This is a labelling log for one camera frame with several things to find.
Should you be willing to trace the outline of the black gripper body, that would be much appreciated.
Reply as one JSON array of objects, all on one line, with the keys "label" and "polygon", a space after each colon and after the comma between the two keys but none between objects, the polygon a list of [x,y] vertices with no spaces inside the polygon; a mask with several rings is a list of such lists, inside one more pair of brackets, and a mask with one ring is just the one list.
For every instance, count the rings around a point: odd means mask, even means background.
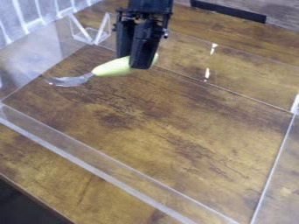
[{"label": "black gripper body", "polygon": [[128,0],[127,7],[116,8],[117,20],[153,19],[161,23],[163,38],[168,38],[168,23],[173,14],[173,0]]}]

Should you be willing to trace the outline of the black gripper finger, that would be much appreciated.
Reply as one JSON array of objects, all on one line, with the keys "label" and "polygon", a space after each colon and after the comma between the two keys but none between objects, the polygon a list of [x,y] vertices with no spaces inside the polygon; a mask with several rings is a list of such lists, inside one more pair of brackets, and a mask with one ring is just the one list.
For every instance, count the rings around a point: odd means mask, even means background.
[{"label": "black gripper finger", "polygon": [[153,19],[148,19],[135,26],[129,55],[129,66],[132,68],[148,69],[151,67],[163,34],[163,27]]},{"label": "black gripper finger", "polygon": [[133,20],[123,20],[116,23],[116,56],[123,58],[129,55],[136,23]]}]

